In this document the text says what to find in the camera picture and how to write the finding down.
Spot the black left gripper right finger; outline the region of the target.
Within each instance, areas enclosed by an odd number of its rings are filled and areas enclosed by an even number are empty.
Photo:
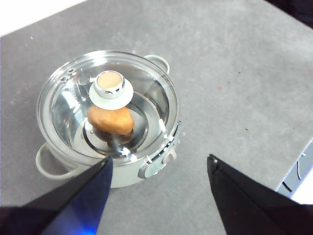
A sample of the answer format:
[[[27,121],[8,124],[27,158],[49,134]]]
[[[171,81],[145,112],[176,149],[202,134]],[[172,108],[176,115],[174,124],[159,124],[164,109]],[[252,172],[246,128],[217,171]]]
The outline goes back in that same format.
[[[311,235],[313,207],[258,183],[213,154],[207,157],[211,192],[228,235]]]

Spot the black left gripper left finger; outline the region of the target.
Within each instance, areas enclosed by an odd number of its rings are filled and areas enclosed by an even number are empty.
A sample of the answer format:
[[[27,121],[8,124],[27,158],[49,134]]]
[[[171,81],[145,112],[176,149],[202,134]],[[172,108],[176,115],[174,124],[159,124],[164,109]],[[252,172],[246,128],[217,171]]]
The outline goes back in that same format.
[[[94,235],[112,181],[112,158],[23,206],[0,209],[2,235]]]

